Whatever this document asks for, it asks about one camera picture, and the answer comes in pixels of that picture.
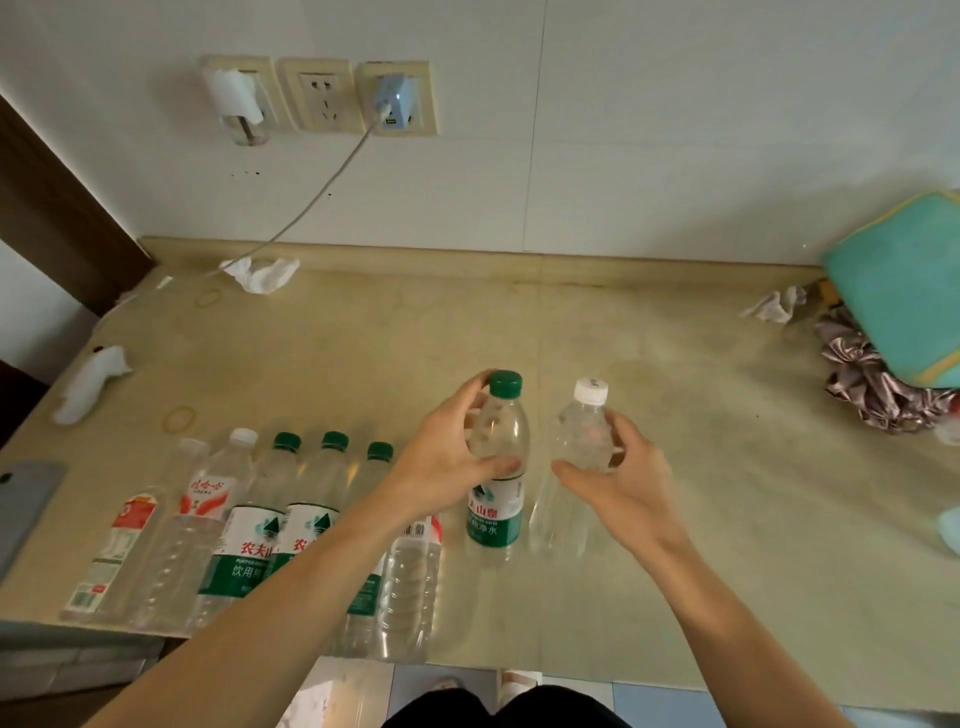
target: plastic bottle on floor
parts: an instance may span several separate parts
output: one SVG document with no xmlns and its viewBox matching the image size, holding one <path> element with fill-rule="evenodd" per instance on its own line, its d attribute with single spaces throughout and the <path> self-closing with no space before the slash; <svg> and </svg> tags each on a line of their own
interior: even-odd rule
<svg viewBox="0 0 960 728">
<path fill-rule="evenodd" d="M 127 498 L 84 580 L 60 613 L 62 619 L 123 623 L 137 577 L 156 545 L 162 522 L 170 515 L 170 503 L 209 454 L 207 443 L 183 438 L 154 483 Z"/>
<path fill-rule="evenodd" d="M 207 564 L 187 624 L 190 634 L 206 627 L 266 578 L 283 509 L 290 502 L 297 478 L 298 449 L 298 435 L 279 432 L 273 448 L 256 461 L 253 485 L 230 511 L 224 532 Z"/>
<path fill-rule="evenodd" d="M 394 448 L 389 443 L 370 443 L 367 461 L 360 467 L 347 490 L 347 510 L 372 493 L 390 472 Z M 334 653 L 341 657 L 367 657 L 375 624 L 376 603 L 380 595 L 383 565 L 380 558 L 347 609 L 347 618 L 334 642 Z"/>
<path fill-rule="evenodd" d="M 435 516 L 415 521 L 387 552 L 370 657 L 415 663 L 426 659 L 437 600 L 443 530 Z"/>
<path fill-rule="evenodd" d="M 256 432 L 238 427 L 229 443 L 197 470 L 180 497 L 180 512 L 162 526 L 157 548 L 133 590 L 134 629 L 182 634 L 210 553 L 230 508 L 253 481 Z"/>
<path fill-rule="evenodd" d="M 551 460 L 567 460 L 585 471 L 607 469 L 613 455 L 610 425 L 603 412 L 607 392 L 607 383 L 600 379 L 577 380 L 573 402 L 557 418 Z M 582 556 L 593 518 L 590 507 L 561 485 L 547 464 L 530 517 L 530 548 L 561 558 Z"/>
<path fill-rule="evenodd" d="M 490 377 L 490 396 L 473 423 L 470 452 L 477 457 L 511 455 L 522 461 L 509 477 L 479 483 L 468 495 L 469 552 L 487 565 L 508 561 L 523 526 L 523 476 L 530 453 L 530 427 L 520 404 L 523 379 L 499 370 Z"/>
<path fill-rule="evenodd" d="M 330 430 L 324 435 L 320 451 L 306 458 L 286 503 L 268 575 L 301 553 L 337 522 L 347 497 L 345 453 L 348 444 L 347 435 Z"/>
</svg>

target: wall outlet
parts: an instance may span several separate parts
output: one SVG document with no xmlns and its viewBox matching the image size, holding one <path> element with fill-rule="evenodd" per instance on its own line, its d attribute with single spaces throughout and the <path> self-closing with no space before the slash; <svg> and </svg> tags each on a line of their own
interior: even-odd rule
<svg viewBox="0 0 960 728">
<path fill-rule="evenodd" d="M 283 59 L 280 69 L 301 129 L 319 133 L 367 129 L 349 61 Z"/>
<path fill-rule="evenodd" d="M 412 113 L 404 128 L 379 124 L 374 133 L 384 136 L 436 136 L 437 116 L 433 104 L 429 61 L 375 61 L 357 66 L 357 88 L 364 118 L 376 118 L 376 99 L 383 86 L 383 79 L 394 74 L 409 76 L 413 81 Z"/>
<path fill-rule="evenodd" d="M 241 73 L 253 78 L 256 92 L 256 104 L 263 111 L 264 124 L 267 129 L 280 132 L 292 132 L 295 127 L 287 109 L 280 83 L 274 71 L 274 65 L 269 58 L 260 56 L 204 56 L 200 61 L 201 68 L 220 68 L 230 70 L 236 68 Z"/>
</svg>

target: charging cable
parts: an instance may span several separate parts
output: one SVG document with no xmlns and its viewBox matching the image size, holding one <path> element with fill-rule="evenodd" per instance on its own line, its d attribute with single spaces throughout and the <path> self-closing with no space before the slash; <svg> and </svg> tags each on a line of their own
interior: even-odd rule
<svg viewBox="0 0 960 728">
<path fill-rule="evenodd" d="M 226 270 L 227 268 L 229 268 L 231 265 L 233 265 L 237 260 L 242 260 L 243 258 L 248 257 L 248 256 L 250 256 L 250 255 L 255 255 L 255 254 L 259 253 L 260 251 L 262 251 L 264 248 L 267 248 L 268 246 L 273 245 L 274 243 L 276 243 L 277 240 L 284 235 L 284 233 L 286 233 L 289 229 L 291 229 L 292 227 L 294 227 L 300 220 L 302 220 L 302 219 L 306 216 L 306 214 L 307 214 L 311 209 L 313 209 L 313 206 L 324 196 L 324 193 L 326 192 L 326 190 L 328 190 L 328 189 L 330 188 L 330 186 L 331 186 L 334 182 L 337 181 L 337 178 L 339 178 L 339 177 L 344 173 L 344 171 L 347 169 L 347 167 L 349 167 L 350 163 L 353 161 L 353 158 L 355 158 L 355 157 L 360 153 L 360 150 L 363 149 L 364 144 L 367 143 L 367 139 L 370 138 L 370 135 L 373 133 L 373 130 L 374 130 L 377 126 L 379 126 L 381 123 L 383 123 L 384 119 L 386 119 L 388 116 L 390 116 L 390 113 L 391 113 L 391 111 L 392 111 L 392 108 L 393 108 L 393 107 L 391 106 L 391 104 L 390 104 L 389 101 L 388 101 L 388 102 L 382 102 L 382 103 L 380 103 L 380 104 L 377 106 L 377 108 L 376 108 L 376 117 L 375 117 L 374 122 L 368 126 L 368 128 L 367 128 L 367 130 L 364 132 L 363 136 L 360 137 L 360 141 L 358 141 L 358 142 L 357 142 L 357 145 L 356 145 L 355 147 L 353 147 L 353 151 L 350 152 L 350 153 L 347 155 L 347 158 L 344 160 L 344 163 L 341 164 L 340 167 L 337 169 L 337 171 L 334 172 L 333 175 L 330 176 L 330 179 L 327 180 L 326 183 L 324 184 L 324 186 L 320 188 L 320 191 L 319 191 L 316 195 L 313 196 L 313 199 L 310 200 L 310 202 L 308 202 L 308 203 L 306 204 L 306 207 L 304 207 L 304 208 L 300 211 L 300 213 L 299 213 L 293 220 L 291 220 L 289 223 L 287 223 L 286 225 L 284 225 L 284 226 L 279 230 L 279 232 L 278 232 L 277 234 L 273 235 L 269 240 L 265 240 L 265 241 L 262 242 L 262 243 L 258 243 L 257 245 L 255 245 L 254 247 L 250 248 L 248 251 L 246 251 L 246 252 L 243 253 L 242 255 L 238 255 L 237 257 L 234 257 L 234 258 L 232 258 L 231 260 L 228 260 L 228 261 L 226 261 L 226 262 L 224 262 L 224 263 L 221 263 L 219 266 L 217 266 L 217 267 L 214 268 L 213 270 L 207 271 L 206 273 L 201 273 L 201 274 L 199 274 L 199 275 L 197 275 L 197 276 L 190 276 L 190 277 L 187 278 L 187 280 L 192 280 L 192 279 L 204 279 L 204 278 L 210 278 L 210 277 L 212 277 L 212 276 L 216 276 L 216 275 L 217 275 L 218 273 L 220 273 L 221 271 L 224 271 L 224 270 Z M 135 299 L 135 298 L 139 298 L 141 295 L 143 295 L 143 296 L 149 296 L 150 294 L 155 293 L 156 291 L 162 290 L 163 288 L 166 288 L 166 286 L 167 286 L 168 284 L 170 284 L 171 282 L 173 282 L 174 280 L 176 280 L 176 279 L 175 279 L 173 276 L 165 276 L 165 277 L 160 281 L 160 283 L 158 283 L 158 284 L 156 285 L 156 288 L 154 288 L 154 289 L 151 290 L 151 291 L 146 291 L 146 292 L 143 293 L 143 294 L 132 293 L 132 292 L 131 292 L 131 293 L 128 293 L 128 294 L 125 294 L 125 295 L 121 296 L 121 297 L 120 297 L 120 300 L 117 301 L 117 304 L 116 304 L 111 310 L 109 310 L 107 313 L 105 313 L 103 316 L 100 317 L 100 321 L 97 322 L 97 324 L 96 324 L 96 326 L 94 326 L 93 330 L 94 330 L 94 331 L 97 330 L 97 328 L 100 327 L 100 324 L 102 324 L 102 323 L 104 322 L 104 320 L 107 318 L 107 316 L 109 316 L 111 313 L 113 313 L 114 311 L 116 311 L 116 310 L 117 310 L 118 308 L 120 308 L 121 306 L 126 305 L 127 303 L 129 303 L 130 301 L 132 301 L 132 300 Z"/>
</svg>

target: hand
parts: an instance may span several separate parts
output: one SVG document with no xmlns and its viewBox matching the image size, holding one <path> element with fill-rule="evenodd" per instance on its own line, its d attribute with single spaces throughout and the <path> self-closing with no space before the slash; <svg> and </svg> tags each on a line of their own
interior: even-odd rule
<svg viewBox="0 0 960 728">
<path fill-rule="evenodd" d="M 468 379 L 423 418 L 413 440 L 378 489 L 409 505 L 411 520 L 439 513 L 473 486 L 493 477 L 506 477 L 520 467 L 519 458 L 481 459 L 467 448 L 464 430 L 470 427 L 468 411 L 487 401 L 487 395 L 480 390 L 494 371 L 488 369 Z"/>
<path fill-rule="evenodd" d="M 645 568 L 664 552 L 688 546 L 673 504 L 673 474 L 662 451 L 630 420 L 606 409 L 615 454 L 613 473 L 585 473 L 565 460 L 553 461 L 560 482 L 589 503 L 611 535 Z"/>
</svg>

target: white wall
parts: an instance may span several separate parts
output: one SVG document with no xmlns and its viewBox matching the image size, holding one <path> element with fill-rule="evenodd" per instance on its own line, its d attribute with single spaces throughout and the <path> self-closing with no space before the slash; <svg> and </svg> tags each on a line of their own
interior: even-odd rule
<svg viewBox="0 0 960 728">
<path fill-rule="evenodd" d="M 0 359 L 52 384 L 97 317 L 0 240 Z"/>
<path fill-rule="evenodd" d="M 954 0 L 10 0 L 0 87 L 132 234 L 263 239 L 356 137 L 233 146 L 204 53 L 433 62 L 287 237 L 812 262 L 960 182 Z"/>
</svg>

